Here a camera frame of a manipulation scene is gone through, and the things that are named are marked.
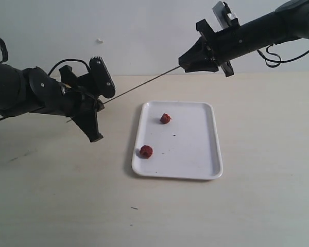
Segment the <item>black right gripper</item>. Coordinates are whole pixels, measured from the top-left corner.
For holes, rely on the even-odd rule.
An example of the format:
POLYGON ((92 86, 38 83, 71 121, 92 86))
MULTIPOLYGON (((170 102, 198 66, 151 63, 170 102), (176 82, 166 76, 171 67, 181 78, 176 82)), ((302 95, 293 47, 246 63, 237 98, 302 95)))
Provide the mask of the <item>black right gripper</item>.
POLYGON ((203 19, 196 23, 196 30, 201 34, 196 43, 178 59, 186 73, 218 72, 221 68, 225 76, 234 75, 233 67, 227 55, 228 49, 236 42, 236 31, 241 27, 238 19, 225 20, 228 26, 215 32, 203 19))

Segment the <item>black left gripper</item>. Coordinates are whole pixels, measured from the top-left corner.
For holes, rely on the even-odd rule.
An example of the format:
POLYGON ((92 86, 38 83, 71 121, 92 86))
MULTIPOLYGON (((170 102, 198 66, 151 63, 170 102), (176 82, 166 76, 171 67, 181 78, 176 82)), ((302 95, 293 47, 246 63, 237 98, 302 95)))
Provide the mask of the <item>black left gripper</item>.
POLYGON ((89 67, 90 71, 79 77, 69 65, 59 69, 59 94, 51 95, 45 113, 71 117, 89 141, 94 143, 104 137, 99 132, 97 120, 97 112, 104 109, 99 96, 113 98, 116 87, 102 57, 92 57, 89 67))

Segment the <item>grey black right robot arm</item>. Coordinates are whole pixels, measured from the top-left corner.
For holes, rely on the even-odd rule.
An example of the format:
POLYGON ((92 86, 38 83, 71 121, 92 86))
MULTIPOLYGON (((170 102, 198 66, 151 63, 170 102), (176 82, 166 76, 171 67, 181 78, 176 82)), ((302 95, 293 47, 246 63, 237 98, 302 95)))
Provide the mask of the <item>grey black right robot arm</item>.
POLYGON ((226 2, 219 1, 213 12, 222 27, 215 32, 206 20, 197 22, 197 42, 178 62, 185 72, 234 74, 231 60, 298 39, 309 40, 309 1, 288 1, 275 11, 241 25, 226 2))

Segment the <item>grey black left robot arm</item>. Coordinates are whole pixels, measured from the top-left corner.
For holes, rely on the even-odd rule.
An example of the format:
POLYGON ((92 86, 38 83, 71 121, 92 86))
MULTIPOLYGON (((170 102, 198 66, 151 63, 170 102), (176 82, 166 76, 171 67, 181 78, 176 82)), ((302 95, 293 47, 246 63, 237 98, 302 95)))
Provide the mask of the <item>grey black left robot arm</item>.
POLYGON ((115 85, 101 57, 93 57, 87 73, 76 76, 69 65, 59 69, 57 81, 39 67, 16 69, 0 63, 0 115, 6 119, 26 113, 70 118, 90 142, 103 138, 97 113, 104 109, 99 99, 114 97, 115 85))

